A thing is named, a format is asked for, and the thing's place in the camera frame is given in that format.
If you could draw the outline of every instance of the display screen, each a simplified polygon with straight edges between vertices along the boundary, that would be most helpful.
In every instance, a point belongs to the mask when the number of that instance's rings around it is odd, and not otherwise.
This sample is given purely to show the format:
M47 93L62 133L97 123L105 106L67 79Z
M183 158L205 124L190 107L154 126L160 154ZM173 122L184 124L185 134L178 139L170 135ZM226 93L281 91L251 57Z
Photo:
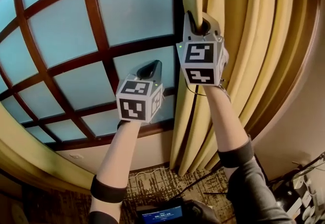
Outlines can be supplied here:
M178 206L167 210L142 214L145 224L159 223L183 216L182 207Z

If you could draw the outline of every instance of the floor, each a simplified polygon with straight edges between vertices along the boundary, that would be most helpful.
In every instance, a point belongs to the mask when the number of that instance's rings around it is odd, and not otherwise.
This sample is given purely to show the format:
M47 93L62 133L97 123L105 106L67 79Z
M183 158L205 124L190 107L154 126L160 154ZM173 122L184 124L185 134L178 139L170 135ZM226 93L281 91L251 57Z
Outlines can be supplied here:
M168 200L189 184L209 173L206 170L187 173L179 177L174 171L144 171L147 174L130 174L127 198L123 202L120 223L134 223L136 206L150 205ZM205 195L227 191L227 180L220 169L199 182L182 196L212 206L217 218L223 223L236 223L233 208L225 195ZM46 192L34 187L23 189L24 211L30 223L87 224L91 203L90 196L71 191Z

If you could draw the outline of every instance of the wooden window frame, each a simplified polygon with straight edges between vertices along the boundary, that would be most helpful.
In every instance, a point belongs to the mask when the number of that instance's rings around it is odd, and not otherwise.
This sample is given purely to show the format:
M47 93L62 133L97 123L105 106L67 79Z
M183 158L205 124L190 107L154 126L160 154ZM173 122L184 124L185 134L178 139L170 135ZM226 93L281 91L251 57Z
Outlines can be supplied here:
M176 50L176 43L182 41L183 34L183 17L184 9L182 0L173 0L173 17L174 17L174 34L165 35L153 38L142 39L134 42L124 43L116 46L110 46L107 40L104 24L102 21L101 11L99 7L98 0L85 0L88 19L92 29L92 33L97 46L96 52L74 58L72 60L63 62L51 68L47 68L41 55L39 49L33 39L27 20L33 15L36 15L41 10L47 8L51 4L59 0L38 0L32 4L27 9L24 9L23 0L14 0L16 17L0 32L0 43L16 28L20 27L23 39L26 43L27 49L30 56L38 69L39 73L33 75L18 84L13 85L6 75L2 65L0 64L0 75L2 76L8 89L0 94L0 101L14 96L19 105L25 110L25 112L32 118L31 122L23 123L24 127L39 126L44 130L55 143L46 143L47 146L53 150L69 150L77 148L94 147L99 145L110 144L115 134L103 135L96 137L93 131L88 127L88 125L83 121L81 117L91 114L96 114L104 111L109 111L116 109L116 102L111 102L108 104L101 104L94 107L89 107L81 110L74 110L67 98L64 96L63 92L60 90L56 82L54 81L54 76L61 73L94 63L102 61L108 80L112 86L114 94L117 91L118 86L118 75L115 68L113 58L137 53L145 50L174 46L174 67L175 67L175 87L167 88L164 91L165 96L175 95L177 96L177 86L179 81L179 70L180 64L178 59L178 54ZM55 97L57 102L64 110L64 114L55 115L48 118L39 119L24 102L24 100L19 96L18 92L31 87L39 82L44 81L48 89ZM50 131L46 124L59 122L63 120L72 120L74 124L82 131L82 133L87 137L87 139L80 140L70 140L62 141L57 137L52 131ZM174 119L168 119L158 123L146 125L140 128L138 138L145 137L149 135L158 134L164 131L172 130L174 127Z

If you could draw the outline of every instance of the curtain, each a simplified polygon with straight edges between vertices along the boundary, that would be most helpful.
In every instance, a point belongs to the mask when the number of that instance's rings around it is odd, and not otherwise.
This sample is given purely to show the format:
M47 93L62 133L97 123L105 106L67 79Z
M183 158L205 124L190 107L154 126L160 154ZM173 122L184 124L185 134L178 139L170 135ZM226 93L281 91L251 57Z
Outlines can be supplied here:
M192 12L197 27L202 24L202 12L219 22L230 55L222 75L223 85L235 113L255 137L272 119L272 113L279 109L299 77L310 51L319 0L183 0L183 3L184 10ZM304 45L300 40L303 31L307 34L303 37ZM218 133L211 127L206 97L195 97L191 92L204 94L204 90L193 85L188 90L180 74L170 167L179 166L178 174L183 176L196 169L211 170L219 157L215 139Z
M89 193L93 174L32 137L1 104L0 118L0 168L17 179L42 189Z

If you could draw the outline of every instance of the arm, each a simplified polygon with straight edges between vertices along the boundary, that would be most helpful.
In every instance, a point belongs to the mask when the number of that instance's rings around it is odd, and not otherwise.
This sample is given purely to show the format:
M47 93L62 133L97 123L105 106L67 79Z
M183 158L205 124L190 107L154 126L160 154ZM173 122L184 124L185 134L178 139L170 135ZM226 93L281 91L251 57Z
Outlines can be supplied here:
M253 154L247 157L247 154L240 153L240 150L252 152L252 148L226 94L217 87L205 86L204 90L210 106L218 151L226 156L236 153L238 157L244 158L237 160L236 167L224 168L229 180L227 198L233 204L237 221L294 223L276 204ZM220 158L223 165L228 165L222 160L224 156Z
M141 123L122 124L91 186L89 223L116 224L126 195L128 174Z

